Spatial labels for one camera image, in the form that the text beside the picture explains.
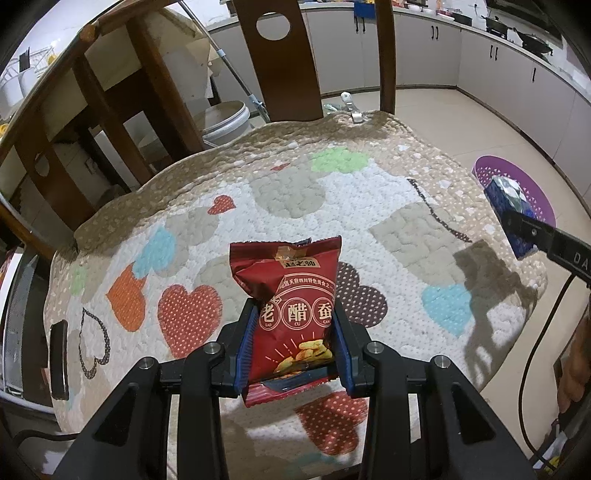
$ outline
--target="purple plastic basket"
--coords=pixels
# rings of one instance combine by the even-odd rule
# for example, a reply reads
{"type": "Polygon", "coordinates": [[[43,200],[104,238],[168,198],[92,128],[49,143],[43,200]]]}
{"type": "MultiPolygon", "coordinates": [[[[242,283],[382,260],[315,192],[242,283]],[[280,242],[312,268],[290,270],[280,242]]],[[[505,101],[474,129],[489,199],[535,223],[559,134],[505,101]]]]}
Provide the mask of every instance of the purple plastic basket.
{"type": "Polygon", "coordinates": [[[525,198],[527,198],[531,207],[534,209],[537,219],[551,226],[556,226],[554,210],[552,210],[552,205],[550,205],[546,195],[544,195],[542,189],[538,187],[538,184],[517,165],[513,165],[510,161],[501,157],[484,155],[476,160],[472,167],[472,173],[483,188],[488,186],[493,175],[509,177],[510,179],[515,180],[525,194],[525,198]]]}

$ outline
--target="quilted blanket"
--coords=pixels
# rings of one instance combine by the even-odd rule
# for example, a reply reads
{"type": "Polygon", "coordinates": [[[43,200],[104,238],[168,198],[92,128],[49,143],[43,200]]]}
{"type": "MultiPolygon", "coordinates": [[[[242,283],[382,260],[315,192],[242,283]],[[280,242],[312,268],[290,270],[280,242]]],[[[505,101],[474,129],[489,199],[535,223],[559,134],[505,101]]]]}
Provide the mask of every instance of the quilted blanket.
{"type": "MultiPolygon", "coordinates": [[[[401,355],[449,356],[478,389],[543,294],[475,179],[393,116],[266,125],[188,157],[103,207],[51,268],[45,327],[67,319],[64,431],[84,427],[137,360],[182,358],[238,318],[230,242],[341,235],[349,318],[401,355]]],[[[168,473],[176,477],[177,405],[168,473]]],[[[231,478],[304,479],[361,461],[368,405],[338,381],[245,408],[220,401],[231,478]]],[[[418,413],[411,406],[413,435],[418,413]]]]}

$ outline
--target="blue heart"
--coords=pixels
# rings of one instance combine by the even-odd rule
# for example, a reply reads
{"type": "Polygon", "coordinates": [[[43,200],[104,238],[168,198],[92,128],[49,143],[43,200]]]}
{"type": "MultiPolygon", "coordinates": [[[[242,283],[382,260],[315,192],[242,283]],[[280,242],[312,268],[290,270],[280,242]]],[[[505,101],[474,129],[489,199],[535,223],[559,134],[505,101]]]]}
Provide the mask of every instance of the blue heart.
{"type": "Polygon", "coordinates": [[[144,278],[151,268],[160,271],[168,267],[174,258],[176,243],[174,235],[164,227],[156,230],[131,268],[134,277],[144,278]]]}
{"type": "Polygon", "coordinates": [[[429,286],[423,290],[423,307],[431,319],[449,333],[459,337],[472,318],[470,299],[472,296],[464,285],[451,287],[429,286]]]}

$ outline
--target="circle logo on package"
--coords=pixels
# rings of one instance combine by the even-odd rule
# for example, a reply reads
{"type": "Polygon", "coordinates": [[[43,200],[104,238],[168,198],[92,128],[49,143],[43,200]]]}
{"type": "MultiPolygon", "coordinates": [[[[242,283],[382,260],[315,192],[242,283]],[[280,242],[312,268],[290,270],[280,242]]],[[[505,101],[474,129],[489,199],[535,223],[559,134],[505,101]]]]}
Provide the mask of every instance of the circle logo on package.
{"type": "Polygon", "coordinates": [[[279,307],[269,301],[263,307],[261,314],[259,315],[259,325],[263,330],[273,330],[281,320],[281,311],[279,307]]]}
{"type": "Polygon", "coordinates": [[[287,300],[281,308],[281,319],[292,330],[306,328],[312,321],[310,304],[298,297],[287,300]]]}
{"type": "Polygon", "coordinates": [[[322,328],[330,326],[332,321],[332,302],[326,297],[316,299],[312,305],[312,317],[314,321],[322,328]]]}

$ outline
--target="round hole in wood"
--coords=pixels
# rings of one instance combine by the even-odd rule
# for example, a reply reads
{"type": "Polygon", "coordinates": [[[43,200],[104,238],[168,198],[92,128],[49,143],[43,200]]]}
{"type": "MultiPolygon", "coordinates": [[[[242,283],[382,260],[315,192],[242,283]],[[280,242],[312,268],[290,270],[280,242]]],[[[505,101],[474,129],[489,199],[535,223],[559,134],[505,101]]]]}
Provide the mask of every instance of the round hole in wood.
{"type": "Polygon", "coordinates": [[[271,17],[271,15],[277,15],[275,12],[270,12],[267,15],[260,17],[256,21],[256,29],[259,35],[267,40],[281,40],[285,38],[291,30],[291,24],[286,17],[279,14],[277,17],[271,17]]]}
{"type": "Polygon", "coordinates": [[[49,175],[49,161],[45,155],[39,154],[35,159],[35,171],[41,177],[47,177],[49,175]]]}

